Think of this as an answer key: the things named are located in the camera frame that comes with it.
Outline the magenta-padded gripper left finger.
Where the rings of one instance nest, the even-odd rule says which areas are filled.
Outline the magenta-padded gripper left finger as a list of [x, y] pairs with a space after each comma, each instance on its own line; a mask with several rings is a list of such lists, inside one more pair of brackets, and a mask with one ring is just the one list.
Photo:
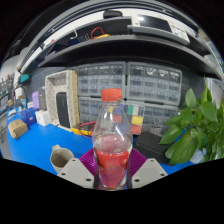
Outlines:
[[96, 189], [99, 176], [94, 150], [88, 150], [80, 158], [70, 159], [58, 176], [83, 188]]

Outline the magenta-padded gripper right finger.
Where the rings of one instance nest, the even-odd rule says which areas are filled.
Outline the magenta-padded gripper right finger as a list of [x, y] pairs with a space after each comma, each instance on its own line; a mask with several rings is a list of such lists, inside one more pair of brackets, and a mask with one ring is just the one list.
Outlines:
[[166, 176], [166, 171], [156, 159], [147, 159], [139, 151], [132, 149], [128, 163], [129, 189], [141, 188]]

